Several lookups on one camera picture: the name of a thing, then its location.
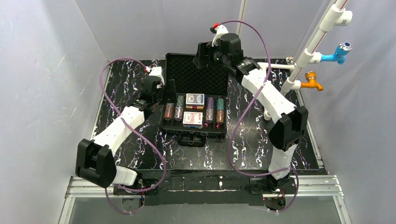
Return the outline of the blue playing card deck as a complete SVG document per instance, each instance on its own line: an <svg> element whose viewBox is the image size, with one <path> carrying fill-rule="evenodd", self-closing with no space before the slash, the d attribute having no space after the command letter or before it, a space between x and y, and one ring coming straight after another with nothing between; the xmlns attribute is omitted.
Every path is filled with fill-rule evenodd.
<svg viewBox="0 0 396 224"><path fill-rule="evenodd" d="M186 94L186 105L205 105L205 95L197 93Z"/></svg>

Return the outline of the black poker set case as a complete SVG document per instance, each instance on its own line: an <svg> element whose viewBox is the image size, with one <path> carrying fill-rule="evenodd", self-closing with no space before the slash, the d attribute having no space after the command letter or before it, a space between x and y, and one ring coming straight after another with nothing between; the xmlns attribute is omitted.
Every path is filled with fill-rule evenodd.
<svg viewBox="0 0 396 224"><path fill-rule="evenodd" d="M168 53L165 56L165 82L169 79L175 80L177 97L184 96L186 100L187 93L197 93L205 95L205 105L203 110L186 109L184 103L184 112L202 112L203 127L184 127L181 121L175 121L175 109L171 121L164 120L165 106L168 103L167 97L163 112L161 115L160 130L167 134L175 134L177 142L182 146L202 147L205 145L207 138L223 138L227 133L227 124L220 129L216 129L216 101L218 98L224 99L224 112L227 111L227 87L228 87L228 70L220 65L210 66L208 68L198 69L193 63L194 55ZM214 98L214 120L211 124L205 122L207 98Z"/></svg>

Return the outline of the red playing card deck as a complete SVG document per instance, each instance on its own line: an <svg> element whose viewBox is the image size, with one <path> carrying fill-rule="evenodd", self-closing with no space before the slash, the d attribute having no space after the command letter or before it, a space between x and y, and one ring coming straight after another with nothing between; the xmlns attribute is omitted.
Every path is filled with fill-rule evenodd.
<svg viewBox="0 0 396 224"><path fill-rule="evenodd" d="M184 127L203 127L202 112L184 112L182 124Z"/></svg>

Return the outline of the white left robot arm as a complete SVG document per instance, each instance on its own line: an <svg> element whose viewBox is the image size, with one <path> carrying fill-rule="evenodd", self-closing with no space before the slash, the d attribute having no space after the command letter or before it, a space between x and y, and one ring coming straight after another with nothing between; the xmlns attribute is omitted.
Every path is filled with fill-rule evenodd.
<svg viewBox="0 0 396 224"><path fill-rule="evenodd" d="M153 186L145 189L132 189L131 186L140 178L140 173L127 167L115 165L114 154L133 133L150 145L163 163L166 162L156 146L135 130L153 113L153 106L163 101L164 93L163 76L161 74L148 75L142 83L139 97L133 99L130 106L120 111L103 90L103 95L118 117L91 140L82 139L79 142L75 174L105 189L113 184L121 189L140 193L159 186L166 178L167 169L163 170L161 179Z"/></svg>

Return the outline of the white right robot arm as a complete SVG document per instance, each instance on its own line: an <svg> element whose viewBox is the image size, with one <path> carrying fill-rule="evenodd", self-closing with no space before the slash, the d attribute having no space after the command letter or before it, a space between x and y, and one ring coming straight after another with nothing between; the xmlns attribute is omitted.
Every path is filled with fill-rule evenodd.
<svg viewBox="0 0 396 224"><path fill-rule="evenodd" d="M267 173L247 174L253 186L263 183L268 190L283 189L290 178L291 161L300 138L304 135L308 110L288 101L268 80L270 68L243 55L241 40L235 33L216 35L213 42L200 42L193 63L197 68L222 65L231 76L254 95L274 125L269 131L273 146Z"/></svg>

